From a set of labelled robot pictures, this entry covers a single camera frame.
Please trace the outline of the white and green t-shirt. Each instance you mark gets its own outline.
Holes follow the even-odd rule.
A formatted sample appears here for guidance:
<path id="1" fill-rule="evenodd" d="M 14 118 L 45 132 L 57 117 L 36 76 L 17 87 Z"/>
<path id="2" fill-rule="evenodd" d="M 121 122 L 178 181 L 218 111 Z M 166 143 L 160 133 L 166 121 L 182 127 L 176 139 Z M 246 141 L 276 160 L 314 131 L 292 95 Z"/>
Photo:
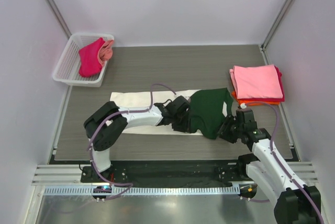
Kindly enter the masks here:
<path id="1" fill-rule="evenodd" d="M 233 98 L 225 88 L 185 90 L 175 94 L 171 91 L 153 93 L 155 103 L 163 103 L 178 96 L 190 99 L 190 113 L 183 127 L 185 132 L 175 131 L 171 126 L 138 126 L 126 129 L 124 133 L 139 135 L 203 135 L 216 139 L 225 118 L 232 114 Z"/>

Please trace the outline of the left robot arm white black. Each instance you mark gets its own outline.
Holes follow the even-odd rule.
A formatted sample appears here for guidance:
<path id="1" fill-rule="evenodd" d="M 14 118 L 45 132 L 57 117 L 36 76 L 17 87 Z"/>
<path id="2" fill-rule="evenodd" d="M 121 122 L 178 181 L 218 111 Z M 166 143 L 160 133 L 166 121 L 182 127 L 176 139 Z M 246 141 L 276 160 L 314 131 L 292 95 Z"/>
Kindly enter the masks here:
<path id="1" fill-rule="evenodd" d="M 137 108 L 119 107 L 114 101 L 105 103 L 84 122 L 93 175 L 101 182 L 111 177 L 110 148 L 124 130 L 171 126 L 186 116 L 188 109 L 189 100 L 183 96 L 168 103 L 151 103 L 148 107 Z"/>

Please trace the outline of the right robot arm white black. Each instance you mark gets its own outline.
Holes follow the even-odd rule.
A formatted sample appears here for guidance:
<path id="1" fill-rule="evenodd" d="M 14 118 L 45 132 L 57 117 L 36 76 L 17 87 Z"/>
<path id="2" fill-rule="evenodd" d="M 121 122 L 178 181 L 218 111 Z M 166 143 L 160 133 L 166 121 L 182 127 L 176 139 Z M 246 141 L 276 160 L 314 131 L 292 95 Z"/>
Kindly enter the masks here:
<path id="1" fill-rule="evenodd" d="M 228 115 L 218 137 L 235 143 L 241 139 L 250 150 L 238 157 L 236 173 L 242 180 L 252 179 L 273 206 L 277 223 L 324 223 L 321 194 L 308 186 L 281 156 L 274 135 L 259 128 L 249 108 L 239 108 Z"/>

